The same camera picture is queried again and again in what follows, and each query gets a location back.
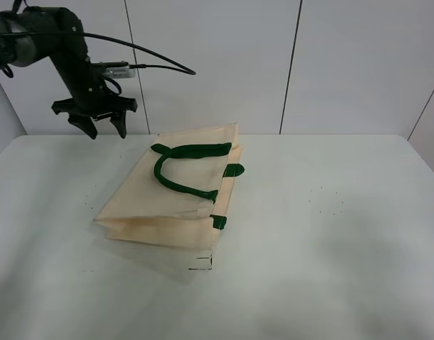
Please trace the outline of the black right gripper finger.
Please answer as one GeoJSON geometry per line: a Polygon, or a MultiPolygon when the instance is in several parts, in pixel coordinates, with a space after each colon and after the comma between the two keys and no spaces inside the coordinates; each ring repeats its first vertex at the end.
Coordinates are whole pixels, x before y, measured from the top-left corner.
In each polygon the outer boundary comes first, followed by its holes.
{"type": "Polygon", "coordinates": [[[116,112],[113,113],[110,122],[118,131],[119,136],[122,139],[126,138],[127,135],[127,127],[126,127],[126,112],[116,112]]]}

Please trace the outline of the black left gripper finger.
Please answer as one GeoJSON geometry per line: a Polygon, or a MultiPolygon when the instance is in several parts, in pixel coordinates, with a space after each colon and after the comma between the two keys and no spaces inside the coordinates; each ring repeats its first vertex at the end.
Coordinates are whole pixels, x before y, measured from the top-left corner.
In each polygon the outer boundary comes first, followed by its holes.
{"type": "Polygon", "coordinates": [[[83,117],[80,115],[69,115],[68,123],[70,125],[79,128],[82,132],[88,135],[91,139],[95,140],[97,136],[97,129],[93,123],[93,120],[89,117],[83,117]]]}

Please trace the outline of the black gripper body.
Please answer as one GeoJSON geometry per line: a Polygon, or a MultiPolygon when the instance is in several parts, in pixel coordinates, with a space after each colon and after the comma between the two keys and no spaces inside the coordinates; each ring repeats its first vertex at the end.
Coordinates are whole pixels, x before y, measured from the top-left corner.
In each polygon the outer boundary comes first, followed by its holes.
{"type": "Polygon", "coordinates": [[[53,58],[52,63],[72,96],[53,103],[55,114],[104,119],[122,111],[137,111],[134,98],[122,97],[120,87],[113,92],[106,86],[106,70],[127,67],[127,62],[92,63],[85,58],[53,58]]]}

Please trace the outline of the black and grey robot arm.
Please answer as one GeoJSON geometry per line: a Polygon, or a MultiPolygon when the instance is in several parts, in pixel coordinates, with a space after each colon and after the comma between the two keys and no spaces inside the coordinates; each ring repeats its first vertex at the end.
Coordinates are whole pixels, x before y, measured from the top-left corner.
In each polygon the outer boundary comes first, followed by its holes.
{"type": "Polygon", "coordinates": [[[121,138],[127,135],[126,114],[138,104],[125,98],[121,86],[111,78],[114,68],[127,62],[93,63],[88,56],[82,22],[63,7],[27,7],[0,11],[0,71],[13,77],[12,67],[27,67],[51,59],[67,87],[70,98],[52,105],[55,114],[68,114],[70,125],[95,139],[96,121],[108,119],[121,138]]]}

